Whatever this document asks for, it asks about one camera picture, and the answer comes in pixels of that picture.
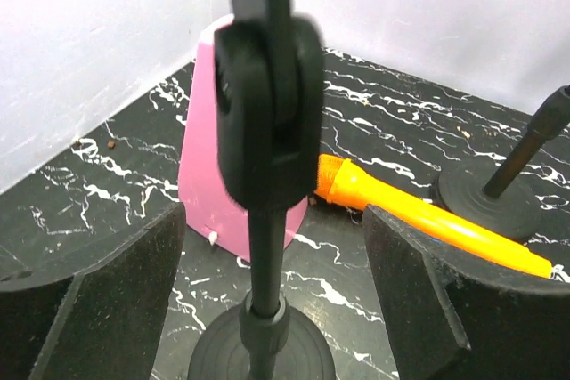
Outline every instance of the white backdrop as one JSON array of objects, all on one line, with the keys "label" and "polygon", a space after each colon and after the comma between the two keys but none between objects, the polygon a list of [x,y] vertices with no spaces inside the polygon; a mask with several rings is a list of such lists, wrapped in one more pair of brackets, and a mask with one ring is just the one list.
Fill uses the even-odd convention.
[{"label": "white backdrop", "polygon": [[[0,192],[191,59],[227,0],[0,0]],[[295,0],[326,43],[532,112],[570,83],[570,0]]]}]

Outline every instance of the orange microphone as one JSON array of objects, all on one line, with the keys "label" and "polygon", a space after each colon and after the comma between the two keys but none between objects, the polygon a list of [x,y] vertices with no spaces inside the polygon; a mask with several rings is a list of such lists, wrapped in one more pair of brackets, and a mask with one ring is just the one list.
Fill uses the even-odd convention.
[{"label": "orange microphone", "polygon": [[367,205],[379,206],[416,229],[485,260],[550,277],[552,264],[527,247],[385,184],[350,159],[321,154],[315,194],[330,204],[360,211]]}]

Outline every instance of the stand base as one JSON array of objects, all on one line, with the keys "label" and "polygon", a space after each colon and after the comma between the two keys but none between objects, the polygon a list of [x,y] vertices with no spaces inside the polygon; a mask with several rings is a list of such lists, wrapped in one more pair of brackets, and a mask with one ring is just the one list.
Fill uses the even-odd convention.
[{"label": "stand base", "polygon": [[[240,305],[222,313],[202,334],[188,380],[248,380],[249,354],[241,344],[239,316]],[[319,328],[293,307],[290,316],[289,339],[277,355],[273,379],[335,380],[332,354]]]},{"label": "stand base", "polygon": [[434,203],[505,238],[524,243],[537,231],[541,207],[531,189],[519,178],[499,198],[483,187],[495,172],[491,163],[468,160],[443,170],[431,188]]}]

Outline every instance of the black marble surface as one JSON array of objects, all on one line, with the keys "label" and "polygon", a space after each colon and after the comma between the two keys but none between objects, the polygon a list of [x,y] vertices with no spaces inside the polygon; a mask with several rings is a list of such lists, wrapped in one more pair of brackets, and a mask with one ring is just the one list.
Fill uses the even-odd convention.
[{"label": "black marble surface", "polygon": [[[528,119],[333,50],[326,50],[326,65],[323,149],[421,198],[428,197],[442,166],[472,157],[503,160]],[[176,200],[191,73],[189,65],[161,82],[0,197],[0,277],[147,222]],[[565,132],[548,143],[524,171],[543,210],[542,227],[529,245],[557,265],[557,279],[567,281],[569,139]],[[339,379],[398,377],[359,214],[310,206],[285,253],[282,279],[289,301],[327,337]],[[188,230],[151,378],[185,379],[200,333],[239,303],[248,285],[245,263]]]}]

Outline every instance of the pink plastic container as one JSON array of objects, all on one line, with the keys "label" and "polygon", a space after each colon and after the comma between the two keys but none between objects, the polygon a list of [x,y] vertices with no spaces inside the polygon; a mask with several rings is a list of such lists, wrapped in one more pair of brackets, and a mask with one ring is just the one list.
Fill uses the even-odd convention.
[{"label": "pink plastic container", "polygon": [[[249,261],[248,213],[226,193],[217,165],[214,32],[232,20],[231,15],[225,16],[200,35],[178,172],[178,197],[192,229],[210,243]],[[285,247],[297,233],[306,207],[305,198],[289,210]]]}]

